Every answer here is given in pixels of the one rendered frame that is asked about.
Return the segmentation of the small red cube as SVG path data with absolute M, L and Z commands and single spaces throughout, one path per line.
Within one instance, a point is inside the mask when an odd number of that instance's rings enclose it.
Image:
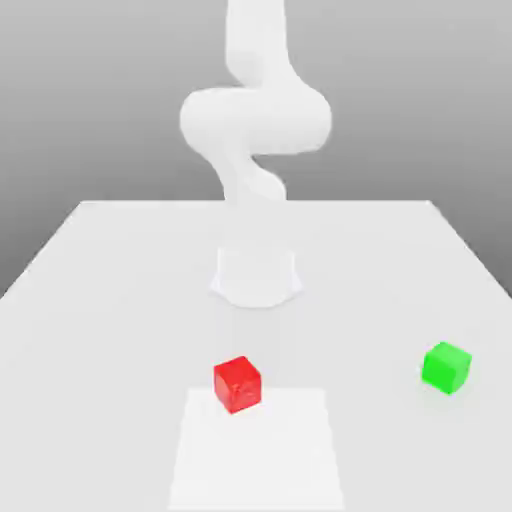
M 215 395 L 230 414 L 261 402 L 261 373 L 246 356 L 215 365 L 213 385 Z

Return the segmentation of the small green cube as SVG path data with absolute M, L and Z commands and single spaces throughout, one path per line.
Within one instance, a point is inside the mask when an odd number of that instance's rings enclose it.
M 451 395 L 467 380 L 471 362 L 470 353 L 441 341 L 425 354 L 421 371 L 422 381 Z

